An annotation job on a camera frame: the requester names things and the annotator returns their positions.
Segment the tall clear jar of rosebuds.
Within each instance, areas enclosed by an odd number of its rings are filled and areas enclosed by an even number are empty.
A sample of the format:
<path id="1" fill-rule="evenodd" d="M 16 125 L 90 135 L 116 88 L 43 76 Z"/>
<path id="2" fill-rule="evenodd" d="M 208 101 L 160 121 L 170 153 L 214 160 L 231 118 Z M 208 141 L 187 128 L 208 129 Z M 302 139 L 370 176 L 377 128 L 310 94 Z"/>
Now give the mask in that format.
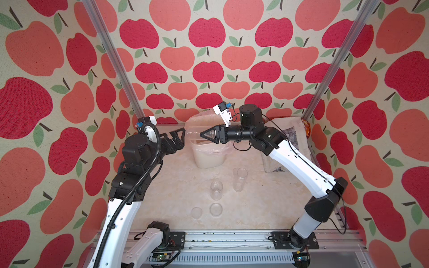
<path id="1" fill-rule="evenodd" d="M 244 168 L 235 168 L 233 170 L 233 189 L 235 192 L 242 192 L 248 177 L 248 171 Z"/>

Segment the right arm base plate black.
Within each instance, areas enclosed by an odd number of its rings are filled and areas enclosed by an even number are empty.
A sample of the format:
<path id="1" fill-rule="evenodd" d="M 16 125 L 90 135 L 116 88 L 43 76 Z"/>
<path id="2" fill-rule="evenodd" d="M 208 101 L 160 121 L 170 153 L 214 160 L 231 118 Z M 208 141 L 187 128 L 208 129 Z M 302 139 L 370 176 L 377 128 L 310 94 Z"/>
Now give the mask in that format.
<path id="1" fill-rule="evenodd" d="M 295 233 L 290 235 L 288 231 L 273 231 L 268 236 L 268 240 L 274 244 L 276 250 L 298 251 L 305 249 L 318 250 L 320 248 L 314 232 L 308 238 L 303 239 Z"/>

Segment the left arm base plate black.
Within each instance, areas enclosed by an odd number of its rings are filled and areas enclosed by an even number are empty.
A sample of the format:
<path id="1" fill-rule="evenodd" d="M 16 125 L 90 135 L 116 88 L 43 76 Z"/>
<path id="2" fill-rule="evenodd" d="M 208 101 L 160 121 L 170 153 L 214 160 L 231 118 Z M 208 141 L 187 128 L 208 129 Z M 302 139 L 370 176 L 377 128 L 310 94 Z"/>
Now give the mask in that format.
<path id="1" fill-rule="evenodd" d="M 185 232 L 163 232 L 162 242 L 160 246 L 156 248 L 156 250 L 183 250 L 185 244 L 185 236 Z"/>

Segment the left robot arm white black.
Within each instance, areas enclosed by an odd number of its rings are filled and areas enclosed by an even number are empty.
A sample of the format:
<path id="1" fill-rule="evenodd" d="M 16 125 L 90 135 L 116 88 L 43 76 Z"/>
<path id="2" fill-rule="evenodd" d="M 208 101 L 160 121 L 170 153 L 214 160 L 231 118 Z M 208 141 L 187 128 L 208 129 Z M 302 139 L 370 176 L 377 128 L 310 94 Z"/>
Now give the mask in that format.
<path id="1" fill-rule="evenodd" d="M 169 225 L 155 221 L 131 249 L 125 249 L 136 213 L 153 181 L 151 173 L 162 167 L 165 155 L 184 148 L 185 129 L 169 134 L 160 134 L 153 124 L 138 124 L 137 129 L 122 148 L 124 161 L 112 181 L 106 222 L 90 268 L 139 268 L 152 253 L 170 246 Z"/>

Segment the clear jar lid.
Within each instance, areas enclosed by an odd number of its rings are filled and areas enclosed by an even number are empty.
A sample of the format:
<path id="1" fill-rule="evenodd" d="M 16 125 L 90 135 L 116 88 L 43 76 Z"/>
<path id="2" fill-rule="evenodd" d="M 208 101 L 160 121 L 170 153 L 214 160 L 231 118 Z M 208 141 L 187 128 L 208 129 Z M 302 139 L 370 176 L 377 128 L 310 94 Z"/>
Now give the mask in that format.
<path id="1" fill-rule="evenodd" d="M 219 217 L 223 212 L 223 207 L 220 203 L 212 203 L 210 206 L 210 214 L 212 217 Z"/>
<path id="2" fill-rule="evenodd" d="M 191 216 L 193 219 L 198 220 L 202 217 L 203 211 L 200 207 L 194 207 L 191 210 Z"/>

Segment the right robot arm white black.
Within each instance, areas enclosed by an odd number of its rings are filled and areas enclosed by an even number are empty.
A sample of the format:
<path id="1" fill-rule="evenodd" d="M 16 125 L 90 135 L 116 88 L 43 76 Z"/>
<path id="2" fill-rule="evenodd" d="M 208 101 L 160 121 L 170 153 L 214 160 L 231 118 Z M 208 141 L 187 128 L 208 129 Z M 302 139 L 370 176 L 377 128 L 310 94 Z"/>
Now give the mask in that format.
<path id="1" fill-rule="evenodd" d="M 221 116 L 224 123 L 202 131 L 200 136 L 215 144 L 248 140 L 253 148 L 279 162 L 304 184 L 312 198 L 290 229 L 287 240 L 291 248 L 304 249 L 310 235 L 330 219 L 331 213 L 343 200 L 348 182 L 342 177 L 336 179 L 316 166 L 292 145 L 279 127 L 266 126 L 262 111 L 256 105 L 241 106 L 240 124 L 232 125 L 231 106 L 225 102 L 214 106 L 215 114 Z"/>

